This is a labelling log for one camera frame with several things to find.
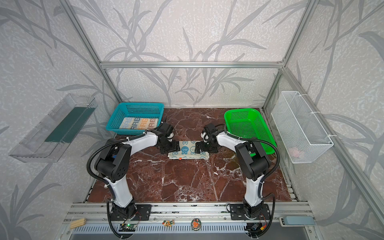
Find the teal patterned towel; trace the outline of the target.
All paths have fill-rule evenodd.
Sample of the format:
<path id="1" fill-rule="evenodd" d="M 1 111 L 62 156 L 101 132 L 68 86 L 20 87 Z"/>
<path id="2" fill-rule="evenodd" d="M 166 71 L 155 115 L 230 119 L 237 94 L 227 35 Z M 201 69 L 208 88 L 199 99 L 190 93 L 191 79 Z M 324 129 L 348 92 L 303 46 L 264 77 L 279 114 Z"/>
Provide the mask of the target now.
<path id="1" fill-rule="evenodd" d="M 180 150 L 177 152 L 168 153 L 169 159 L 190 160 L 190 159 L 209 159 L 209 153 L 195 153 L 197 141 L 179 141 Z"/>

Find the green plastic basket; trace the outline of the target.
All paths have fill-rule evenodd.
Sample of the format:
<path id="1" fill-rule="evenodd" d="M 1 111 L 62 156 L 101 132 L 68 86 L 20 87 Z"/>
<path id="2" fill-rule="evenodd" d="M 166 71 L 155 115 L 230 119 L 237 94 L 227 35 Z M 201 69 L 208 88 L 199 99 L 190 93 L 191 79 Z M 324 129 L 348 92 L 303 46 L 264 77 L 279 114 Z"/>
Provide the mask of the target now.
<path id="1" fill-rule="evenodd" d="M 251 108 L 229 110 L 224 119 L 228 133 L 235 138 L 259 139 L 277 146 L 259 111 Z"/>

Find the rabbit lettered towel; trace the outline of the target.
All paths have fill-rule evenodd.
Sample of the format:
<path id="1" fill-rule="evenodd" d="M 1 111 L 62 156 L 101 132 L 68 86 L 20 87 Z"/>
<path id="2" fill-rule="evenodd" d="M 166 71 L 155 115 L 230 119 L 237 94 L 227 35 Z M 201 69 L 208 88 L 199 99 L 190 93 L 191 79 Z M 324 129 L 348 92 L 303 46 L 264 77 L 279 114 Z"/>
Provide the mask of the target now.
<path id="1" fill-rule="evenodd" d="M 158 118 L 125 117 L 118 128 L 119 135 L 140 135 L 158 126 Z"/>

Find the teal plastic basket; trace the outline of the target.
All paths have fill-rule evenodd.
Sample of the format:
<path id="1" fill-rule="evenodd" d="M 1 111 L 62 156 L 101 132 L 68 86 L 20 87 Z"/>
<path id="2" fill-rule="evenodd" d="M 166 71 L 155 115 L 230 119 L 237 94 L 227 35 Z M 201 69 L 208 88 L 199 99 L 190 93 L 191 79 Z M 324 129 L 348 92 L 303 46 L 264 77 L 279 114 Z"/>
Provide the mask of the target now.
<path id="1" fill-rule="evenodd" d="M 120 103 L 111 115 L 106 130 L 118 135 L 134 136 L 143 133 L 143 130 L 121 129 L 125 118 L 133 119 L 158 119 L 160 121 L 164 113 L 164 104 L 161 103 Z"/>

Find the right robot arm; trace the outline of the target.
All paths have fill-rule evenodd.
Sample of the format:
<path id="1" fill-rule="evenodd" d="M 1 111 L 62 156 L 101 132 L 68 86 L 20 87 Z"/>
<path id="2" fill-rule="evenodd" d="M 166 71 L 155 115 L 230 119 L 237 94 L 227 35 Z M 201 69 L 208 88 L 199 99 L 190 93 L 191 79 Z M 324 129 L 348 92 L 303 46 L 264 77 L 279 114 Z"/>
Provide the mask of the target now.
<path id="1" fill-rule="evenodd" d="M 262 190 L 265 180 L 277 169 L 280 163 L 278 148 L 267 141 L 257 138 L 235 136 L 226 129 L 220 130 L 214 124 L 206 125 L 201 133 L 202 141 L 196 142 L 195 153 L 207 152 L 215 154 L 219 148 L 225 147 L 236 153 L 243 175 L 247 179 L 244 196 L 244 209 L 248 215 L 261 210 L 264 200 L 271 197 L 263 196 Z M 271 161 L 263 145 L 271 147 L 277 156 L 275 165 L 271 168 Z"/>

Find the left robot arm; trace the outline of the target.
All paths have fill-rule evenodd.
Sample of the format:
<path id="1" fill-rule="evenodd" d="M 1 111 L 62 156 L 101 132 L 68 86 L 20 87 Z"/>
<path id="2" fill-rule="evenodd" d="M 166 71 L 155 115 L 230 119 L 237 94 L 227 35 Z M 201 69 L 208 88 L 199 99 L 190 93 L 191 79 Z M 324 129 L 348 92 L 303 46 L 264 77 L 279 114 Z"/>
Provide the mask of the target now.
<path id="1" fill-rule="evenodd" d="M 161 123 L 152 130 L 145 130 L 141 135 L 120 140 L 109 139 L 89 157 L 87 172 L 92 178 L 107 186 L 116 209 L 124 211 L 133 209 L 135 201 L 127 183 L 131 156 L 150 147 L 157 147 L 161 154 L 177 152 L 180 146 L 173 136 L 174 127 L 168 123 Z"/>

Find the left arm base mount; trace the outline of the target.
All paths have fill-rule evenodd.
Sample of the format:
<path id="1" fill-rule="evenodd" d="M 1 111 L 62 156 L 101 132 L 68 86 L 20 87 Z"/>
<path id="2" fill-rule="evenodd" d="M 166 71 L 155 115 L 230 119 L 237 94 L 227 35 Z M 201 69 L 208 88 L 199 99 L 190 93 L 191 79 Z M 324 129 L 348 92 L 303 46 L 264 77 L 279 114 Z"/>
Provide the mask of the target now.
<path id="1" fill-rule="evenodd" d="M 151 214 L 151 205 L 138 204 L 121 208 L 112 204 L 110 219 L 112 221 L 148 221 Z"/>

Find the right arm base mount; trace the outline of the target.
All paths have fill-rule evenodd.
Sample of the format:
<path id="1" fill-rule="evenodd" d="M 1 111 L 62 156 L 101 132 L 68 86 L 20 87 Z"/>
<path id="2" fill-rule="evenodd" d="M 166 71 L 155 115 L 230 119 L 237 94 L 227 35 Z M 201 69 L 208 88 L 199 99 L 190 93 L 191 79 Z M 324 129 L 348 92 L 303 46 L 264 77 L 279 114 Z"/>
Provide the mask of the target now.
<path id="1" fill-rule="evenodd" d="M 255 207 L 249 207 L 247 204 L 228 204 L 228 211 L 231 214 L 231 220 L 262 220 L 266 221 L 271 218 L 272 211 L 269 206 L 261 202 Z"/>

